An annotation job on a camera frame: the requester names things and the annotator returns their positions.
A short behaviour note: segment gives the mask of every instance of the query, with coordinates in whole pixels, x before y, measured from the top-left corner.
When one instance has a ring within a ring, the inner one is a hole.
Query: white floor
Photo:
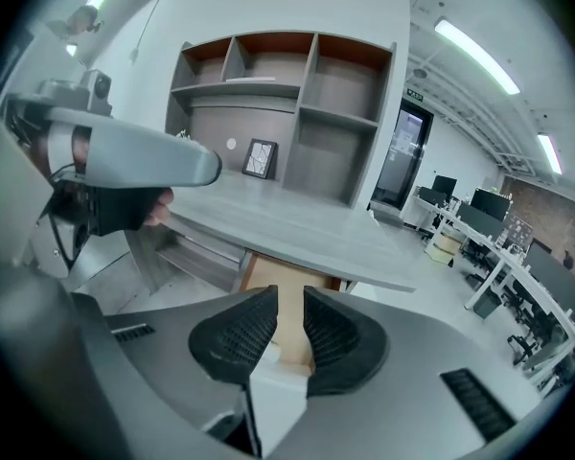
[[[464,308],[473,294],[464,278],[465,274],[474,272],[470,263],[460,258],[455,260],[454,267],[436,263],[424,252],[425,245],[413,230],[381,226],[404,256],[413,261],[418,289],[414,293],[403,293],[358,284],[354,294],[446,322],[482,348],[512,363],[514,353],[507,337],[524,335],[524,330],[505,307],[497,308],[485,320]],[[87,281],[78,292],[96,297],[105,315],[178,307],[225,294],[221,289],[180,273],[150,296],[129,254]]]

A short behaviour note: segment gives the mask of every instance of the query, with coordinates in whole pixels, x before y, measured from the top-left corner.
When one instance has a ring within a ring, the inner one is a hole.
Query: cubby
[[[203,43],[179,57],[167,131],[185,128],[233,171],[252,138],[276,142],[275,181],[351,206],[379,134],[391,66],[389,50],[329,34]]]

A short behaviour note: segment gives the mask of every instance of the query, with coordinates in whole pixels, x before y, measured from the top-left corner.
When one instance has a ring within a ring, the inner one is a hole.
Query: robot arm
[[[35,161],[54,189],[30,237],[47,274],[67,277],[90,235],[140,228],[168,187],[219,177],[212,150],[103,115],[110,107],[90,107],[80,84],[50,80],[39,92],[8,98],[4,119],[20,143],[40,152]]]

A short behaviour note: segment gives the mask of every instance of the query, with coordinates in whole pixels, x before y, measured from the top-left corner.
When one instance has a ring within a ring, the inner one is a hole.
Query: glass door
[[[402,100],[390,148],[373,192],[374,201],[399,210],[404,206],[424,155],[432,118],[425,109]]]

